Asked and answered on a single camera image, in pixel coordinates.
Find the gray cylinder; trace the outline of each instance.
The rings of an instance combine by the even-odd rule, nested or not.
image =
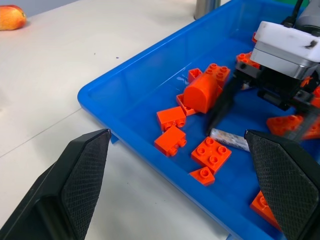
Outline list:
[[[197,20],[221,5],[221,0],[196,0],[194,19]]]

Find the white table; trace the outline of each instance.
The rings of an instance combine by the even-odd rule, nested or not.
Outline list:
[[[193,21],[196,0],[80,0],[0,32],[0,227],[69,141],[101,129],[79,89]],[[226,239],[122,143],[109,146],[86,239]]]

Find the lego stud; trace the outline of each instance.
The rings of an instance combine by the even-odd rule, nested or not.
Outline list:
[[[169,156],[171,156],[171,157],[173,157],[174,155],[176,155],[177,152],[178,152],[178,150],[177,150],[175,147],[171,148],[171,149],[168,151]]]
[[[223,67],[220,68],[220,71],[221,71],[222,73],[226,73],[227,70],[228,70],[228,68],[227,68],[226,66],[223,66]]]
[[[170,123],[165,123],[163,125],[164,131],[167,131],[172,125]]]
[[[223,79],[224,78],[224,74],[222,73],[222,72],[218,72],[217,74],[216,74],[216,78],[217,79]]]
[[[280,117],[275,117],[275,118],[274,118],[274,123],[275,123],[275,124],[282,124],[282,122],[283,122],[283,119],[282,119],[282,118],[280,118]]]
[[[259,204],[261,205],[261,207],[266,208],[268,206],[267,201],[265,199],[264,196],[261,196],[259,199]]]
[[[216,156],[210,156],[209,157],[209,163],[215,164],[218,162],[218,158]]]
[[[183,121],[183,120],[177,120],[176,121],[176,126],[178,128],[182,128],[184,125],[185,125],[185,121]]]
[[[205,139],[205,145],[207,145],[207,146],[211,146],[212,144],[214,144],[214,140],[211,138],[211,137],[207,137],[206,139]]]
[[[212,71],[212,69],[208,69],[208,70],[205,71],[205,73],[209,74],[209,75],[212,75],[213,71]]]
[[[206,150],[203,147],[198,147],[196,149],[196,153],[200,156],[202,156],[203,154],[205,154]]]
[[[296,118],[296,116],[294,116],[294,115],[290,115],[290,116],[288,116],[288,119],[289,119],[290,121],[295,121],[297,118]]]
[[[219,154],[225,154],[227,152],[227,148],[225,146],[218,147],[218,153]]]
[[[178,142],[178,145],[179,145],[181,148],[183,148],[186,144],[187,144],[187,140],[185,140],[185,139],[182,139],[182,140],[180,140],[180,141]]]
[[[215,63],[211,63],[211,64],[209,65],[209,69],[211,69],[211,70],[215,70],[217,67],[218,67],[218,65],[215,64]]]
[[[207,177],[209,177],[209,171],[207,169],[201,169],[200,170],[200,177],[202,177],[203,179],[206,179]]]

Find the orange lego brick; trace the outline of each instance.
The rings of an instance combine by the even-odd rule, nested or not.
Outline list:
[[[183,104],[206,114],[216,102],[217,86],[216,79],[206,71],[184,89]]]
[[[192,83],[197,77],[202,74],[202,71],[199,68],[191,69],[188,72],[188,82]]]
[[[252,35],[252,42],[254,42],[256,44],[257,40],[255,39],[255,35],[256,35],[256,32],[254,32],[253,35]]]
[[[218,66],[215,63],[211,63],[205,72],[211,74],[218,83],[218,86],[223,89],[229,78],[230,69],[226,66]]]
[[[236,56],[236,62],[237,63],[244,62],[245,64],[249,64],[250,66],[259,69],[260,68],[260,64],[250,60],[251,53],[252,52],[241,53],[241,54],[237,55]]]
[[[310,127],[310,129],[305,133],[303,139],[320,139],[320,117],[315,121],[315,123]]]
[[[277,223],[277,220],[272,213],[270,207],[267,204],[267,201],[260,191],[258,195],[255,197],[253,202],[251,203],[250,207],[261,217],[263,217],[268,223],[270,223],[272,226],[277,228],[279,231],[281,231],[281,228],[279,224]]]
[[[314,98],[311,101],[311,104],[317,108],[320,108],[320,86],[318,86],[314,92]]]
[[[303,120],[300,115],[277,116],[268,118],[266,125],[272,134],[283,136],[287,131],[294,131]]]
[[[231,151],[228,148],[208,136],[193,150],[191,158],[200,165],[207,166],[213,174],[216,174],[230,155]]]
[[[207,166],[204,168],[200,168],[196,171],[190,172],[190,175],[205,186],[208,186],[215,182],[215,177],[210,172],[210,169]]]
[[[186,115],[180,106],[158,111],[156,113],[162,131],[168,130],[171,126],[182,128],[186,124]]]
[[[196,110],[184,105],[184,95],[183,94],[177,95],[176,96],[176,101],[179,104],[179,106],[182,108],[182,110],[183,110],[183,112],[184,112],[184,114],[186,116],[190,116],[190,115],[193,115],[193,114],[197,113]]]
[[[177,154],[178,148],[187,144],[186,134],[176,126],[170,127],[154,141],[154,146],[167,157]]]
[[[287,131],[296,130],[303,120],[304,118],[300,115],[271,117],[266,121],[266,125],[272,134],[283,136]],[[303,139],[320,139],[320,117],[305,133]]]

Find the orange sloped brick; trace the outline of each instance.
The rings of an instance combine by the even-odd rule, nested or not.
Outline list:
[[[279,224],[277,223],[277,220],[272,213],[270,207],[267,204],[267,201],[260,191],[258,195],[255,197],[253,202],[251,203],[250,207],[261,217],[263,217],[268,223],[270,223],[272,226],[277,228],[278,230],[281,231],[281,228]]]
[[[215,177],[210,172],[210,169],[207,166],[196,171],[190,172],[190,175],[205,186],[208,186],[215,182]]]

